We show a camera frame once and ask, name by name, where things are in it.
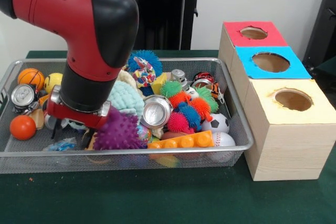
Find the cardboard box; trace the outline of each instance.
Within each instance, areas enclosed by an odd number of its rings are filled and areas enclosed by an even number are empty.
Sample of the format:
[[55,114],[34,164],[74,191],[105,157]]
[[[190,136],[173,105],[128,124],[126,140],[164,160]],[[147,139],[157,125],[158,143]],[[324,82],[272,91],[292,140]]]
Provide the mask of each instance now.
[[230,74],[242,104],[250,79],[311,79],[290,47],[236,47]]
[[253,180],[317,179],[336,139],[336,111],[314,80],[251,80],[244,110]]
[[235,47],[286,47],[281,33],[272,22],[224,22],[218,58],[231,72]]

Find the red box top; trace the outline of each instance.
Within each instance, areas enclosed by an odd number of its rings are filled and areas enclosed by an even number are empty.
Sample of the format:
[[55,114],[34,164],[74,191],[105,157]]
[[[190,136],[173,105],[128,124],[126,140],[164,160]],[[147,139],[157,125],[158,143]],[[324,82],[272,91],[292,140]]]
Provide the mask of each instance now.
[[285,39],[272,22],[224,22],[237,47],[287,47]]

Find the wire basket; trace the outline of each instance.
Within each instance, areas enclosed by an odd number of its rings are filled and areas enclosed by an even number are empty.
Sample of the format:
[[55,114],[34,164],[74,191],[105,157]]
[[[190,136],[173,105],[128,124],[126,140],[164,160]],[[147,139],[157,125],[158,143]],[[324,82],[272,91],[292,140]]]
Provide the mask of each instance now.
[[[226,100],[226,104],[220,105],[219,112],[229,119],[229,134],[236,146],[83,151],[80,150],[82,135],[68,126],[62,138],[75,137],[77,150],[42,151],[54,142],[51,130],[46,127],[27,141],[18,141],[11,135],[9,125],[16,114],[13,112],[10,94],[17,86],[17,76],[23,69],[36,68],[46,76],[54,72],[62,73],[66,60],[21,60],[11,64],[0,82],[0,174],[233,166],[243,151],[252,146],[254,139],[226,66],[215,58],[166,58],[161,61],[164,72],[182,69],[188,80],[201,71],[207,71],[215,77]],[[219,163],[209,158],[209,155],[226,155],[228,159]]]

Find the box hole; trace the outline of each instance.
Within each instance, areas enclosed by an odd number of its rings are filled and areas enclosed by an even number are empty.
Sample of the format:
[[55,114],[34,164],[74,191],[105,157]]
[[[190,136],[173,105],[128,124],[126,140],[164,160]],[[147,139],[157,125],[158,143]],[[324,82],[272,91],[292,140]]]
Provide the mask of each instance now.
[[261,28],[257,27],[245,27],[244,29],[240,30],[241,35],[249,39],[266,39],[268,34]]
[[283,56],[271,52],[260,52],[254,55],[252,60],[262,70],[273,73],[284,72],[290,66]]
[[310,97],[295,89],[285,89],[276,94],[275,100],[290,110],[305,111],[312,106]]

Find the teal spiky ball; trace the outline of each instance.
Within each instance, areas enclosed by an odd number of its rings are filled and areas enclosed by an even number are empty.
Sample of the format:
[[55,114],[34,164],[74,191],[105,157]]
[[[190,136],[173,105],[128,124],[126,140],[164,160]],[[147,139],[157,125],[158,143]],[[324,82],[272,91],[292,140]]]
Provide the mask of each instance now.
[[203,98],[210,106],[211,113],[216,113],[219,110],[219,105],[211,95],[211,90],[206,87],[196,88],[199,97]]
[[178,81],[167,81],[162,85],[160,94],[168,99],[182,91],[182,85]]

